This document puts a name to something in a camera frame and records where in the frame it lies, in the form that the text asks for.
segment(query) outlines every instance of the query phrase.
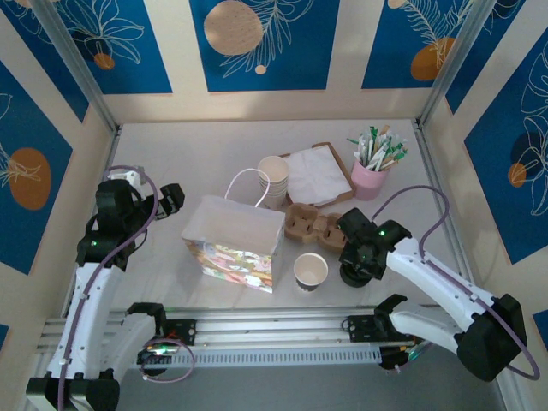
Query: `wooden tray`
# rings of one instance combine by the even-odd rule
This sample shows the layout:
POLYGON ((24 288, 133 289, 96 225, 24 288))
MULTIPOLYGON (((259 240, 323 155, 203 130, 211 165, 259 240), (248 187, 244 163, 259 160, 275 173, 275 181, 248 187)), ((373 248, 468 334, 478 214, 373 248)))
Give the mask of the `wooden tray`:
MULTIPOLYGON (((347 191, 346 193, 340 193, 337 196, 337 198, 334 199, 330 203, 326 203, 326 204, 323 204, 323 205, 315 205, 316 208, 324 208, 324 207, 327 207, 327 206, 332 206, 336 203, 342 203, 343 201, 350 200, 350 199, 352 199, 352 197, 354 197, 354 193, 356 192, 356 186, 352 182, 352 179, 350 178, 350 174, 349 174, 348 170, 346 170, 346 167, 344 166, 343 161, 341 160, 341 158, 339 157, 338 153, 335 151, 335 149, 333 148, 331 143, 330 142, 325 142, 325 143, 314 144, 312 146, 312 148, 316 148, 316 147, 320 147, 320 146, 328 146, 329 147, 329 149, 331 150, 331 154, 333 154, 333 158, 335 159, 335 161, 339 165, 339 168, 341 169, 342 173, 344 174, 344 177, 346 178, 346 181, 348 182, 348 184, 350 185, 350 187, 352 189, 350 191, 347 191)), ((289 157, 290 155, 291 155, 291 153, 288 153, 288 154, 283 154, 280 157, 289 157)), ((288 204, 290 206, 293 204, 293 200, 289 196, 289 193, 287 195, 287 201, 288 201, 288 204)))

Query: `beige circle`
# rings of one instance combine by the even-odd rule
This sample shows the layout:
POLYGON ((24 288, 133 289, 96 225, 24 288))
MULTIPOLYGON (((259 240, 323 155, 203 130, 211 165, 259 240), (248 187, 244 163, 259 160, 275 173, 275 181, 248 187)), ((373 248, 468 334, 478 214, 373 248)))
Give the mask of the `beige circle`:
POLYGON ((391 9, 399 9, 407 0, 388 0, 388 7, 391 9))
POLYGON ((266 67, 263 66, 262 64, 258 65, 258 66, 255 68, 255 73, 257 73, 257 74, 264 74, 264 73, 266 73, 266 67))
MULTIPOLYGON (((59 0, 50 0, 50 3, 58 2, 59 0)), ((16 3, 18 3, 20 6, 26 7, 27 9, 31 8, 31 4, 28 0, 15 0, 16 3)))
POLYGON ((225 0, 204 20, 205 38, 218 53, 238 56, 253 50, 263 39, 257 14, 245 3, 225 0))

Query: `white napkin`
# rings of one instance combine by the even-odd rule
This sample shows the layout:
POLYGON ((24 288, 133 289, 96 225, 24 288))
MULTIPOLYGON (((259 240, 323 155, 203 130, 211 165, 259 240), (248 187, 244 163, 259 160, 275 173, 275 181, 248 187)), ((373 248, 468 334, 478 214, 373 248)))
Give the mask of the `white napkin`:
POLYGON ((295 152, 285 159, 288 193, 294 203, 322 206, 352 189, 328 146, 295 152))

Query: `pink cup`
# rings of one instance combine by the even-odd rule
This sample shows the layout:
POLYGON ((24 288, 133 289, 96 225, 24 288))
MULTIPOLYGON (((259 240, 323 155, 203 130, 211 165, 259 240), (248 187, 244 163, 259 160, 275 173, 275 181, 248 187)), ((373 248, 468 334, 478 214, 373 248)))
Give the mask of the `pink cup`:
POLYGON ((356 185, 355 198, 358 200, 373 200, 380 193, 384 180, 388 175, 386 171, 371 171, 356 160, 352 168, 352 181, 356 185))

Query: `cream wall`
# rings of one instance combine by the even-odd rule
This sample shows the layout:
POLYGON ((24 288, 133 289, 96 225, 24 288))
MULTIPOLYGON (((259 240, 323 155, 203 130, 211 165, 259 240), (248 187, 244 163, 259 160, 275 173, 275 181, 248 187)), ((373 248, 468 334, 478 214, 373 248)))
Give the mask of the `cream wall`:
MULTIPOLYGON (((548 403, 548 352, 532 315, 548 307, 548 248, 515 265, 509 262, 464 140, 545 31, 547 11, 545 0, 527 0, 459 110, 452 116, 443 101, 426 128, 426 138, 432 143, 435 160, 447 183, 446 191, 452 197, 451 204, 460 220, 458 225, 476 279, 495 295, 513 295, 523 308, 528 347, 544 377, 539 382, 518 379, 533 393, 538 409, 545 409, 548 403)), ((515 364, 531 372, 523 355, 515 364)))
POLYGON ((0 409, 16 409, 28 379, 28 360, 44 321, 58 317, 74 269, 76 243, 110 149, 110 133, 93 109, 76 118, 17 32, 0 12, 0 58, 56 126, 73 153, 28 276, 0 263, 0 324, 9 326, 0 353, 0 409))
POLYGON ((362 91, 385 0, 341 0, 325 91, 208 93, 188 1, 145 0, 173 94, 109 95, 119 123, 417 117, 429 88, 362 91))

